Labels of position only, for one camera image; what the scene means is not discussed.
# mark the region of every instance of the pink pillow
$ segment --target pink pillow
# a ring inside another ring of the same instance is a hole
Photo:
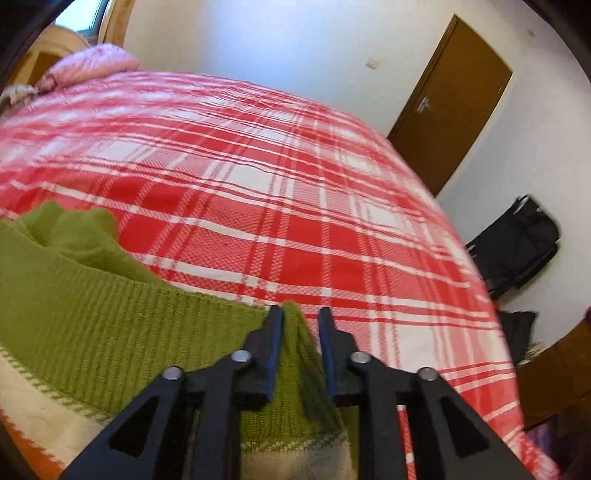
[[[58,87],[69,87],[118,72],[133,72],[138,68],[138,60],[124,49],[102,43],[62,58],[43,74],[35,87],[40,93],[51,92]]]

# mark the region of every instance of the door handle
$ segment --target door handle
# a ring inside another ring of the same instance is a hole
[[[425,108],[431,108],[431,104],[429,103],[429,99],[427,97],[423,97],[421,103],[418,104],[417,113],[423,113],[423,110],[425,110]]]

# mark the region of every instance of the red plaid blanket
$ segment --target red plaid blanket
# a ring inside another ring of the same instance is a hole
[[[182,288],[293,299],[313,330],[330,306],[361,349],[436,368],[537,478],[556,475],[522,432],[514,370],[463,245],[360,120],[244,82],[117,74],[0,127],[1,212],[48,198],[111,210],[121,245]]]

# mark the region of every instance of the window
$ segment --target window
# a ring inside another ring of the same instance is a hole
[[[108,3],[109,0],[74,0],[57,17],[56,25],[78,32],[95,43]]]

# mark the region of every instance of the light switch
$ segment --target light switch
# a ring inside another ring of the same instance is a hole
[[[365,66],[369,69],[375,70],[379,67],[379,62],[376,59],[370,57]]]

